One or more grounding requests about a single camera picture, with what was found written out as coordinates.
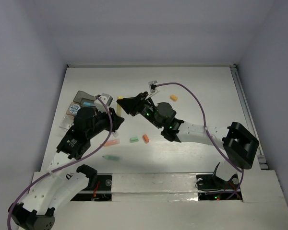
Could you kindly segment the green cap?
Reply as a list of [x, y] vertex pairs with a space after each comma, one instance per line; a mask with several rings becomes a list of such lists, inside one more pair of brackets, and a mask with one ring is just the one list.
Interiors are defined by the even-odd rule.
[[134, 142], [137, 142], [137, 141], [139, 141], [138, 137], [130, 138], [130, 142], [131, 143], [134, 143]]

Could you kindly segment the orange cap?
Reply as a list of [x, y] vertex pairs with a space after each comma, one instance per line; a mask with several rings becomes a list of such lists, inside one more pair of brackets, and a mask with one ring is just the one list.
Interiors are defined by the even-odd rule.
[[149, 137], [146, 134], [143, 135], [143, 140], [145, 143], [149, 143], [149, 141], [150, 141]]

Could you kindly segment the blue pencil-shaped highlighter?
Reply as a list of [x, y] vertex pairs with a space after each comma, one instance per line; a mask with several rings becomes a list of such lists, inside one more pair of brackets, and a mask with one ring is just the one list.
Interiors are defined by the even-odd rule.
[[84, 107], [95, 107], [94, 103], [90, 103], [90, 102], [83, 102], [83, 106]]

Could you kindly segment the green pencil-shaped highlighter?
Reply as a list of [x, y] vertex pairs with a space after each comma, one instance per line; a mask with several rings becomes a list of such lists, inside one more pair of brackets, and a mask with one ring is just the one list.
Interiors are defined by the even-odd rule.
[[115, 162], [119, 162], [122, 160], [122, 157], [119, 156], [113, 156], [113, 155], [104, 155], [102, 156], [103, 159], [107, 160], [107, 161], [115, 161]]

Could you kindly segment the yellow pencil-shaped highlighter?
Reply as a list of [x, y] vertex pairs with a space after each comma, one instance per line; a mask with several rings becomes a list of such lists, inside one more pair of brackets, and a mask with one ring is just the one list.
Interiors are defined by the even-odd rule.
[[122, 111], [122, 108], [121, 108], [121, 106], [117, 103], [116, 113], [117, 113], [118, 116], [121, 116], [121, 111]]

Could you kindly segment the grey-orange pencil-shaped highlighter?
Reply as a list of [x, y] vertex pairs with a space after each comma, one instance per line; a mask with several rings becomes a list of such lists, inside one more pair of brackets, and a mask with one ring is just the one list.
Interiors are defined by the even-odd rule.
[[113, 137], [117, 138], [119, 136], [118, 132], [112, 132]]

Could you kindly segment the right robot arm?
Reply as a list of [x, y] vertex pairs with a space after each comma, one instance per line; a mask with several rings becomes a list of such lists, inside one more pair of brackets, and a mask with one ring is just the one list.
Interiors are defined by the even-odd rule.
[[193, 142], [215, 147], [224, 158], [211, 176], [211, 182], [217, 188], [224, 187], [235, 173], [253, 166], [259, 140], [241, 123], [232, 122], [228, 127], [195, 125], [177, 119], [177, 113], [170, 103], [154, 103], [147, 92], [117, 99], [117, 104], [125, 113], [142, 115], [162, 129], [161, 135], [170, 142]]

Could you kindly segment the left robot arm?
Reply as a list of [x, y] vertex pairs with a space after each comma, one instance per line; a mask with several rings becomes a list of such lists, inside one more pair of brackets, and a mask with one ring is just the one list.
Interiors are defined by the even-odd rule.
[[92, 189], [97, 171], [76, 164], [84, 158], [91, 139], [106, 130], [113, 133], [124, 122], [113, 108], [101, 112], [96, 108], [81, 108], [74, 117], [51, 161], [48, 172], [32, 182], [8, 209], [7, 225], [11, 222], [25, 230], [49, 230], [57, 213], [80, 191]]

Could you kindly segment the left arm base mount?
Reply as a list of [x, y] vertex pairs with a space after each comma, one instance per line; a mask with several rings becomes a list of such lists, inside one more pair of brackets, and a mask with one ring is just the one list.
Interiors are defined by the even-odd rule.
[[112, 174], [99, 174], [94, 188], [86, 188], [79, 195], [88, 198], [90, 201], [111, 201], [112, 200]]

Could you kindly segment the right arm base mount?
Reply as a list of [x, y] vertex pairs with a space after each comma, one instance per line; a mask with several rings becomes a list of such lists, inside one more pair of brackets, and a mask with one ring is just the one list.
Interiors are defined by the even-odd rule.
[[240, 180], [238, 174], [234, 173], [228, 180], [220, 179], [216, 176], [216, 166], [213, 173], [197, 174], [195, 187], [198, 190], [198, 200], [219, 201], [219, 200], [240, 200], [242, 193], [240, 190]]

